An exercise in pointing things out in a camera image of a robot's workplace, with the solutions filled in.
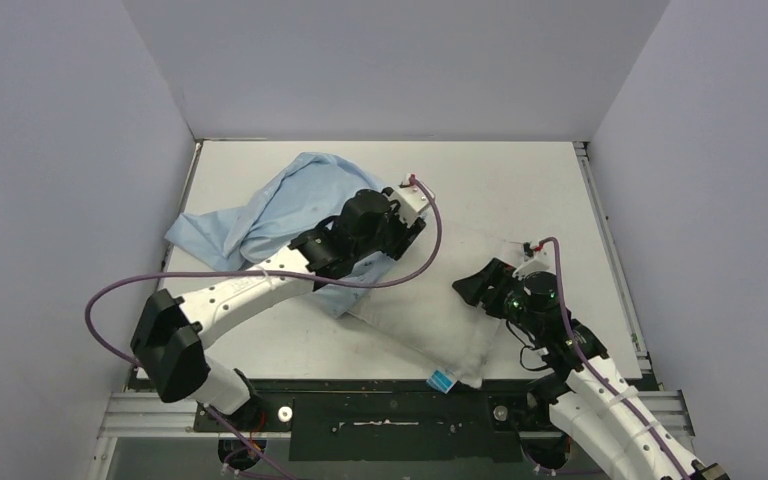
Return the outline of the white pillow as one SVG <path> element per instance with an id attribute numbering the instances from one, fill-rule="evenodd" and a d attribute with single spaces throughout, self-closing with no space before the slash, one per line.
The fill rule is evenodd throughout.
<path id="1" fill-rule="evenodd" d="M 467 305 L 452 283 L 494 258 L 516 266 L 525 259 L 523 246 L 444 221 L 438 255 L 424 273 L 405 284 L 370 291 L 349 314 L 420 352 L 434 368 L 478 388 L 500 321 Z"/>

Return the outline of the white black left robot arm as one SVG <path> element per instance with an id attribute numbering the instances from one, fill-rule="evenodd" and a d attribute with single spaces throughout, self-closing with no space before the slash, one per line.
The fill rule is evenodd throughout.
<path id="1" fill-rule="evenodd" d="M 286 300 L 334 285 L 364 283 L 349 276 L 375 254 L 400 259 L 425 229 L 433 193 L 413 179 L 382 191 L 361 189 L 332 215 L 246 270 L 223 272 L 218 283 L 173 296 L 148 297 L 130 342 L 160 400 L 194 400 L 219 411 L 236 430 L 258 419 L 259 403 L 245 375 L 211 359 L 222 336 Z"/>

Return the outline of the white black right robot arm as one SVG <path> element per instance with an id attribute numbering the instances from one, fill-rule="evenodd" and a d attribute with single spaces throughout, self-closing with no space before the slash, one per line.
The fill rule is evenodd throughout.
<path id="1" fill-rule="evenodd" d="M 562 281 L 537 259 L 514 267 L 494 258 L 452 288 L 529 337 L 551 373 L 527 398 L 528 419 L 566 434 L 610 478 L 727 478 L 722 465 L 703 462 L 651 412 L 599 338 L 574 319 Z"/>

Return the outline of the light blue pillowcase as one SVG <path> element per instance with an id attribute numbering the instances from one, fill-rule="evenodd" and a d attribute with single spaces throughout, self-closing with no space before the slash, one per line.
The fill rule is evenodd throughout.
<path id="1" fill-rule="evenodd" d="M 181 213 L 164 235 L 215 271 L 260 263 L 300 233 L 338 214 L 361 189 L 385 184 L 333 154 L 304 152 L 257 190 L 247 204 L 205 214 Z"/>

